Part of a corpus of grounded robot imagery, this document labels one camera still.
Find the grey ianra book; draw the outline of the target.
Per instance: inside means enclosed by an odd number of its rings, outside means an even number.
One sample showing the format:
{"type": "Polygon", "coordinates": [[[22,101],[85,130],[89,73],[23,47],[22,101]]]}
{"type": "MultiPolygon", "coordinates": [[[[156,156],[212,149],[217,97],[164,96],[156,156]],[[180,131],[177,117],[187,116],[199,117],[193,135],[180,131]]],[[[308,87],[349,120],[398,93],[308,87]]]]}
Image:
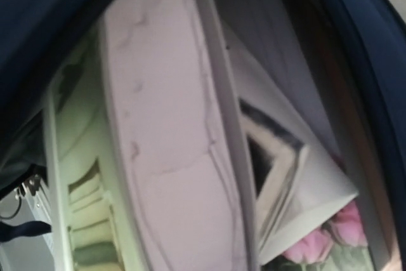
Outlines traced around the grey ianra book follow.
{"type": "Polygon", "coordinates": [[[56,270],[258,270],[214,0],[113,0],[44,108],[56,270]]]}

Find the white barcode booklet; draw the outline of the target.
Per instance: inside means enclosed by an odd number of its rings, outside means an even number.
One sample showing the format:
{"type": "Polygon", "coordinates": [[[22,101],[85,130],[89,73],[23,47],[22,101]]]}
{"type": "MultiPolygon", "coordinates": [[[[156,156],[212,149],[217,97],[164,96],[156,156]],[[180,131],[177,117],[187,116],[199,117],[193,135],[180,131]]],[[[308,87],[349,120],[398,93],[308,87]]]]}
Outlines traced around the white barcode booklet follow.
{"type": "Polygon", "coordinates": [[[358,190],[308,124],[330,130],[282,0],[215,0],[256,184],[259,262],[274,260],[358,190]]]}

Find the navy blue student backpack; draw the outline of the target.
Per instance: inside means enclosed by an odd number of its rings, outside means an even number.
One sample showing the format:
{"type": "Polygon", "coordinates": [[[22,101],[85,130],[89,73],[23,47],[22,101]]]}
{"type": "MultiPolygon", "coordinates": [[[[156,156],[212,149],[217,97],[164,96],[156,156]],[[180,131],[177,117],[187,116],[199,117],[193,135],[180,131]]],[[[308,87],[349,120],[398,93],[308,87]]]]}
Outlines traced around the navy blue student backpack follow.
{"type": "MultiPolygon", "coordinates": [[[[51,220],[47,93],[71,51],[112,1],[1,0],[1,201],[39,175],[48,187],[51,220]]],[[[358,190],[354,201],[377,270],[404,270],[405,13],[392,0],[282,2],[331,128],[324,131],[316,120],[307,122],[324,147],[336,148],[333,160],[358,190]]],[[[253,177],[261,270],[255,176],[233,70],[232,80],[253,177]]],[[[53,238],[52,220],[12,226],[1,216],[1,244],[45,234],[53,238]]]]}

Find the pink Designer Fate book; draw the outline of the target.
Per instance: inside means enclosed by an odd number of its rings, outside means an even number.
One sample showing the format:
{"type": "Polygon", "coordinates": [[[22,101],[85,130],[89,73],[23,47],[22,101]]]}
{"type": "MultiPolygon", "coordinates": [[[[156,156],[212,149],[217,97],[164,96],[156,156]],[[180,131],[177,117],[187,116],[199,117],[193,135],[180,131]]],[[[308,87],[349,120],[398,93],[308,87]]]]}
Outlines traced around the pink Designer Fate book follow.
{"type": "Polygon", "coordinates": [[[377,270],[356,202],[348,203],[261,270],[377,270]]]}

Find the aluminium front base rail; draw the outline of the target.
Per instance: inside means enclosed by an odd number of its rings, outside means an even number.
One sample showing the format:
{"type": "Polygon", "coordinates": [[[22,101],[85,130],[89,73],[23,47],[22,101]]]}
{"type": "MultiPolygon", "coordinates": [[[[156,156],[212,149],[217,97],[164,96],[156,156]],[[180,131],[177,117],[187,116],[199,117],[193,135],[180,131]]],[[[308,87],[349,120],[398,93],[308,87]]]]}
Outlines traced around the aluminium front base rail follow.
{"type": "MultiPolygon", "coordinates": [[[[50,223],[48,187],[39,175],[23,182],[1,201],[3,222],[16,226],[39,220],[50,223]]],[[[17,237],[1,244],[1,270],[54,270],[53,238],[17,237]]]]}

